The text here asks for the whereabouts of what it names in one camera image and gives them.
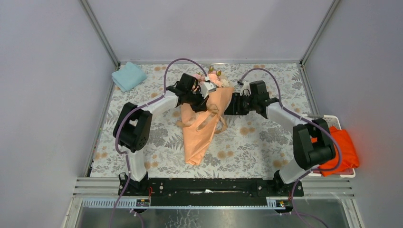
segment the floral tablecloth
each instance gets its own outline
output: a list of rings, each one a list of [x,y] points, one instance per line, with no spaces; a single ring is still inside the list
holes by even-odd
[[[203,65],[207,70],[210,65]],[[297,113],[310,112],[305,90],[296,64],[216,64],[236,84],[246,71],[262,67],[271,71],[279,82],[285,106]],[[148,78],[129,92],[115,86],[105,123],[94,153],[91,177],[116,177],[126,170],[122,155],[115,151],[112,135],[120,110],[126,102],[138,104],[158,96],[163,91],[163,74],[167,65],[140,65]],[[169,69],[167,85],[173,85],[182,73],[200,72],[196,65],[176,64]],[[253,71],[245,82],[263,80],[270,96],[278,92],[271,77],[265,72]],[[212,143],[199,166],[184,161],[182,129],[175,125],[180,119],[180,108],[161,116],[153,116],[150,138],[143,148],[145,167],[149,177],[178,178],[269,178],[292,158],[292,137],[280,125],[256,114],[224,116],[228,129],[213,137]]]

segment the white wall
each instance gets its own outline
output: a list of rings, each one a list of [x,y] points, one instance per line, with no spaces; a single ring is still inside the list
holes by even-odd
[[[89,0],[120,61],[301,59],[332,0]]]
[[[402,227],[403,1],[344,0],[307,63],[320,112],[358,151],[353,181],[367,228]]]
[[[0,227],[60,227],[114,66],[79,1],[0,3]]]

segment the orange cloth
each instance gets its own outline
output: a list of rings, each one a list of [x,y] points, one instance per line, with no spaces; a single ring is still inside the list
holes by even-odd
[[[353,145],[353,142],[351,141],[350,136],[348,135],[348,132],[346,130],[338,130],[335,127],[330,127],[330,135],[333,136],[333,138],[336,140],[336,142],[339,144],[342,155],[343,155],[343,160],[340,165],[340,167],[337,170],[334,171],[322,171],[322,174],[324,176],[337,173],[337,172],[342,172],[348,168],[358,168],[360,166],[360,161],[358,159],[358,156],[355,152],[355,148]],[[315,143],[317,141],[317,138],[312,138],[312,143]],[[335,147],[336,150],[336,157],[325,164],[319,166],[321,169],[331,169],[334,168],[337,165],[337,162],[339,161],[339,154],[337,152],[337,148]]]
[[[231,101],[234,88],[217,88],[209,94],[207,111],[195,113],[189,104],[181,106],[182,121],[176,124],[183,129],[183,144],[185,150],[185,162],[191,165],[199,165],[203,160],[214,134],[225,131],[227,123],[222,117],[228,103]],[[217,123],[222,121],[221,130],[216,130]]]

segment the folded towel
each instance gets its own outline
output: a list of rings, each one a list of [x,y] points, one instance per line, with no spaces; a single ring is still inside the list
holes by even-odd
[[[146,78],[147,75],[138,67],[138,65],[131,62],[126,63],[122,69],[112,73],[113,82],[123,92],[133,89]]]

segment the purple cable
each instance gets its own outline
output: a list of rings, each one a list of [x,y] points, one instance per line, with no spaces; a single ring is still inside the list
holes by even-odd
[[[301,217],[302,214],[297,211],[297,208],[295,207],[295,203],[294,203],[294,192],[295,192],[295,188],[297,187],[297,184],[298,184],[298,182],[299,182],[299,179],[306,177],[308,174],[309,174],[309,172],[306,172],[304,175],[302,175],[300,178],[298,178],[298,179],[295,181],[294,185],[292,186],[292,190],[291,190],[291,204],[292,204],[292,206],[294,207],[294,212],[295,212],[296,215],[298,215],[299,219],[301,219],[308,227],[314,228],[313,226],[311,226],[311,224],[309,224],[307,221],[305,221],[305,219],[303,219],[303,218]]]
[[[282,109],[284,109],[284,110],[285,110],[286,112],[288,112],[289,114],[291,114],[291,115],[293,115],[293,116],[295,116],[295,117],[297,117],[297,118],[300,118],[301,120],[303,120],[303,121],[307,122],[308,124],[310,124],[310,125],[316,127],[317,129],[319,129],[319,130],[320,130],[321,132],[323,132],[327,137],[329,137],[330,140],[332,140],[333,144],[336,146],[337,152],[338,152],[338,155],[339,155],[339,161],[337,162],[337,165],[336,165],[334,168],[331,168],[331,169],[317,169],[317,170],[319,170],[319,171],[334,171],[334,170],[338,169],[338,168],[340,167],[340,165],[341,165],[341,163],[342,163],[342,159],[343,159],[343,155],[341,154],[341,149],[340,149],[339,144],[338,144],[338,143],[336,142],[336,140],[335,140],[325,129],[323,129],[321,126],[319,126],[319,125],[317,125],[316,123],[310,121],[309,119],[304,118],[304,117],[298,115],[297,113],[295,113],[295,112],[293,112],[293,111],[287,109],[287,108],[283,105],[283,103],[282,103],[282,101],[281,101],[280,86],[278,85],[277,80],[275,79],[275,77],[273,76],[273,74],[272,74],[270,71],[268,71],[268,70],[266,70],[266,69],[264,69],[264,68],[253,68],[253,69],[250,69],[249,71],[247,71],[247,72],[240,78],[239,81],[242,81],[242,80],[246,77],[246,75],[248,75],[251,71],[254,71],[254,70],[263,70],[264,72],[268,73],[268,74],[271,76],[271,78],[274,80],[274,83],[276,84],[277,91],[278,91],[278,102],[280,103],[280,106],[281,106]]]
[[[163,98],[165,97],[165,93],[166,93],[166,75],[168,74],[168,69],[171,67],[171,65],[172,65],[173,63],[175,63],[175,62],[177,62],[177,61],[181,61],[181,60],[185,60],[185,61],[189,61],[189,62],[191,62],[191,63],[194,63],[195,65],[197,65],[197,66],[203,71],[204,75],[207,76],[207,73],[206,73],[206,71],[203,69],[203,67],[201,67],[201,66],[200,66],[198,63],[196,63],[195,61],[193,61],[193,60],[191,60],[191,59],[188,59],[188,58],[178,58],[178,59],[175,59],[175,60],[172,61],[170,64],[168,64],[168,66],[166,67],[166,70],[165,70],[165,73],[164,73],[164,76],[163,76],[163,85],[164,85],[163,95],[160,96],[160,97],[158,97],[158,98],[156,98],[156,99],[154,99],[154,100],[152,100],[152,101],[150,101],[150,102],[147,103],[147,104],[141,105],[141,106],[139,106],[139,107],[133,109],[132,111],[130,111],[130,112],[123,118],[123,120],[122,120],[121,123],[126,123],[126,121],[130,118],[130,116],[131,116],[133,113],[135,113],[137,110],[142,109],[142,108],[144,108],[144,107],[146,107],[146,106],[148,106],[148,105],[152,105],[152,104],[154,104],[155,102],[157,102],[157,101],[159,101],[159,100],[161,100],[161,99],[163,99]],[[114,216],[114,214],[115,214],[115,209],[116,209],[116,207],[117,207],[117,204],[118,204],[120,198],[123,196],[123,193],[126,191],[127,186],[129,185],[129,181],[130,181],[129,154],[128,154],[127,151],[123,151],[123,152],[120,151],[119,146],[118,146],[118,145],[119,145],[120,133],[122,132],[123,125],[124,125],[124,124],[120,124],[119,127],[118,127],[118,129],[117,129],[117,132],[116,132],[116,140],[115,140],[115,149],[116,149],[116,151],[117,151],[119,154],[125,154],[125,155],[126,155],[126,164],[127,164],[127,170],[129,171],[129,175],[128,175],[129,178],[127,179],[125,186],[123,187],[123,189],[122,189],[122,191],[121,191],[119,197],[117,198],[116,202],[114,203],[114,207],[113,207],[113,209],[112,209],[111,218],[110,218],[110,220],[109,220],[109,228],[112,227],[113,216]]]
[[[204,74],[205,76],[207,76],[207,73],[206,73],[206,71],[203,69],[203,67],[201,67],[201,66],[200,66],[198,63],[196,63],[195,61],[193,61],[193,60],[191,60],[191,59],[188,59],[188,58],[177,58],[177,59],[175,59],[174,61],[172,61],[170,64],[168,64],[168,66],[167,66],[166,69],[165,69],[165,73],[164,73],[164,94],[165,94],[165,92],[166,92],[166,75],[167,75],[167,73],[168,73],[168,69],[169,69],[169,67],[170,67],[172,64],[174,64],[174,63],[177,62],[177,61],[181,61],[181,60],[189,61],[189,62],[195,64],[196,66],[198,66],[198,67],[203,71],[203,74]]]
[[[312,122],[312,121],[310,121],[310,120],[308,120],[308,119],[306,119],[306,118],[304,118],[304,117],[298,115],[297,113],[295,113],[295,112],[293,112],[293,111],[287,109],[287,108],[283,105],[283,103],[282,103],[282,101],[281,101],[280,86],[278,85],[278,82],[277,82],[276,78],[274,77],[274,75],[273,75],[270,71],[268,71],[268,70],[266,70],[266,69],[264,69],[264,68],[253,68],[253,69],[247,71],[247,72],[241,77],[241,79],[240,79],[239,81],[242,81],[242,80],[246,77],[246,75],[248,75],[251,71],[254,71],[254,70],[263,70],[264,72],[268,73],[268,74],[271,76],[271,78],[274,80],[274,83],[276,84],[277,91],[278,91],[278,102],[279,102],[279,104],[280,104],[280,106],[281,106],[282,109],[284,109],[286,112],[288,112],[289,114],[291,114],[291,115],[293,115],[293,116],[295,116],[295,117],[297,117],[297,118],[301,118],[301,120],[307,122],[308,124],[313,125],[313,126],[316,127],[317,129],[319,129],[321,132],[323,132],[327,137],[329,137],[329,138],[332,140],[332,142],[335,144],[335,146],[336,146],[336,148],[337,148],[338,155],[339,155],[339,161],[337,162],[337,165],[336,165],[334,168],[331,168],[331,169],[317,169],[317,170],[319,170],[319,171],[333,171],[333,170],[338,169],[338,168],[340,167],[341,163],[342,163],[342,158],[343,158],[343,155],[341,154],[341,149],[340,149],[339,144],[336,142],[336,140],[335,140],[325,129],[323,129],[322,127],[320,127],[320,126],[317,125],[316,123],[314,123],[314,122]],[[307,176],[308,174],[309,174],[309,172],[305,173],[305,174],[302,175],[300,178],[303,178],[303,177]],[[294,186],[293,186],[293,188],[292,188],[292,190],[291,190],[291,203],[292,203],[293,206],[294,206],[294,191],[295,191],[295,188],[296,188],[296,186],[297,186],[298,181],[299,181],[300,178],[298,178],[298,179],[295,181]],[[303,213],[299,213],[295,207],[294,207],[294,211],[295,211],[295,214],[298,215],[298,217],[299,217],[308,227],[313,228],[308,222],[306,222],[306,221],[301,217],[301,215],[304,215]],[[322,223],[325,225],[325,227],[327,227],[327,228],[329,227],[326,223],[324,223],[324,222],[323,222],[322,220],[320,220],[319,218],[317,218],[317,217],[315,217],[315,216],[313,216],[313,215],[308,215],[308,214],[305,214],[305,215],[306,215],[306,216],[313,217],[313,218],[316,218],[317,220],[319,220],[320,222],[322,222]]]
[[[306,216],[306,217],[311,217],[313,219],[316,219],[317,221],[319,221],[320,223],[322,223],[326,228],[329,228],[329,226],[320,218],[314,216],[314,215],[310,215],[310,214],[305,214],[305,213],[299,213],[302,216]],[[296,215],[296,213],[281,213],[281,215]],[[279,214],[268,214],[267,216],[280,216]]]
[[[142,217],[139,213],[137,213],[136,211],[134,211],[134,214],[135,214],[137,217],[139,217],[139,219],[140,219],[140,221],[141,221],[141,228],[145,228],[145,224],[144,224],[144,219],[143,219],[143,217]]]

